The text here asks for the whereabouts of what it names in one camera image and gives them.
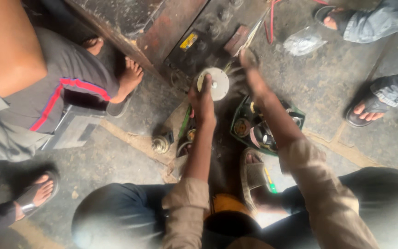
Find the yellow object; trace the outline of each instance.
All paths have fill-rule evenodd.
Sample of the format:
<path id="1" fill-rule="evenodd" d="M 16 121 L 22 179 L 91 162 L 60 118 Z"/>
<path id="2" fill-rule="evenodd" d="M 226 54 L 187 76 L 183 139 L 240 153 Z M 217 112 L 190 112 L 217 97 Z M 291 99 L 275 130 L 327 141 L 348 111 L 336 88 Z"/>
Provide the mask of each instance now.
<path id="1" fill-rule="evenodd" d="M 197 39 L 198 35 L 195 33 L 191 33 L 179 47 L 182 50 L 187 51 L 187 49 L 189 49 L 191 45 L 196 42 Z"/>
<path id="2" fill-rule="evenodd" d="M 237 211 L 245 213 L 246 215 L 254 218 L 251 212 L 243 203 L 241 203 L 235 196 L 229 194 L 217 194 L 213 198 L 214 212 L 221 211 Z"/>

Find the bolt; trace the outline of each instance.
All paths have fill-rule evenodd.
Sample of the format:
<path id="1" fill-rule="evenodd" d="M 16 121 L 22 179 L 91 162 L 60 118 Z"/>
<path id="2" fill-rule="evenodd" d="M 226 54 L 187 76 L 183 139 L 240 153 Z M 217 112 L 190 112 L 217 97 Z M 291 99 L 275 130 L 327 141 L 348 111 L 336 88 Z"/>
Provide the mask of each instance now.
<path id="1" fill-rule="evenodd" d="M 204 51 L 206 48 L 207 48 L 207 44 L 204 41 L 198 42 L 198 50 L 199 51 Z"/>
<path id="2" fill-rule="evenodd" d="M 193 65 L 195 64 L 195 60 L 193 60 L 192 58 L 188 59 L 186 62 L 187 65 Z"/>
<path id="3" fill-rule="evenodd" d="M 220 33 L 219 27 L 215 24 L 210 25 L 208 28 L 208 33 L 210 33 L 212 38 L 217 37 Z"/>
<path id="4" fill-rule="evenodd" d="M 232 5 L 234 5 L 235 7 L 241 6 L 242 3 L 244 2 L 244 0 L 229 0 L 229 1 L 230 1 L 230 3 L 231 3 Z"/>
<path id="5" fill-rule="evenodd" d="M 219 13 L 219 19 L 223 22 L 226 22 L 230 17 L 230 12 L 229 12 L 229 8 L 223 9 L 220 13 Z"/>

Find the rusty metal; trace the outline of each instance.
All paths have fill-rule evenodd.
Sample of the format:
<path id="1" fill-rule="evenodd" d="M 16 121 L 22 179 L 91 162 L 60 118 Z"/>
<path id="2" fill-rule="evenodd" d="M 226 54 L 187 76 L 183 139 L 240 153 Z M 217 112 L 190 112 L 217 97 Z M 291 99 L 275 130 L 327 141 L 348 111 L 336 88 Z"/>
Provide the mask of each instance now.
<path id="1" fill-rule="evenodd" d="M 88 21 L 99 35 L 108 38 L 121 52 L 166 82 L 169 82 L 170 75 L 164 65 L 165 58 L 207 3 L 207 0 L 145 0 L 142 3 L 139 0 L 65 1 Z M 147 20 L 137 19 L 139 15 L 124 15 L 130 13 L 133 4 L 136 3 L 140 4 L 137 9 Z M 143 13 L 146 4 L 148 11 Z"/>

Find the metal plate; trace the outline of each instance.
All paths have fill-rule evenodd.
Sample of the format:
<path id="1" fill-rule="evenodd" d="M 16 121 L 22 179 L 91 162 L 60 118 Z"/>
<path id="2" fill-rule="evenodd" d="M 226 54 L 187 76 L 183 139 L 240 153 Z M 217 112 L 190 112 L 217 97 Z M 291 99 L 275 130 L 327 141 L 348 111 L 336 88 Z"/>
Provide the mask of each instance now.
<path id="1" fill-rule="evenodd" d="M 198 77 L 198 90 L 202 89 L 202 83 L 206 74 L 211 74 L 213 85 L 211 86 L 211 98 L 213 101 L 221 100 L 228 93 L 229 79 L 226 73 L 217 67 L 207 68 Z"/>

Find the hand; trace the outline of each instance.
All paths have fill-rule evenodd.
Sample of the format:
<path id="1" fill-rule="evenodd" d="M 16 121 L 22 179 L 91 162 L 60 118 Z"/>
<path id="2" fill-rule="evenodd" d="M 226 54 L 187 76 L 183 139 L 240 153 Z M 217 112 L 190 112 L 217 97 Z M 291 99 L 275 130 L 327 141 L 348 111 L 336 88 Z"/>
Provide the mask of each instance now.
<path id="1" fill-rule="evenodd" d="M 267 95 L 270 90 L 265 84 L 265 81 L 263 81 L 256 63 L 256 59 L 253 57 L 253 53 L 246 49 L 242 49 L 239 53 L 239 61 L 245 69 L 250 95 L 256 102 Z"/>
<path id="2" fill-rule="evenodd" d="M 188 91 L 188 99 L 195 112 L 198 127 L 208 126 L 214 129 L 216 119 L 214 117 L 214 103 L 211 98 L 210 74 L 205 75 L 201 92 L 198 92 L 197 84 L 193 82 Z"/>

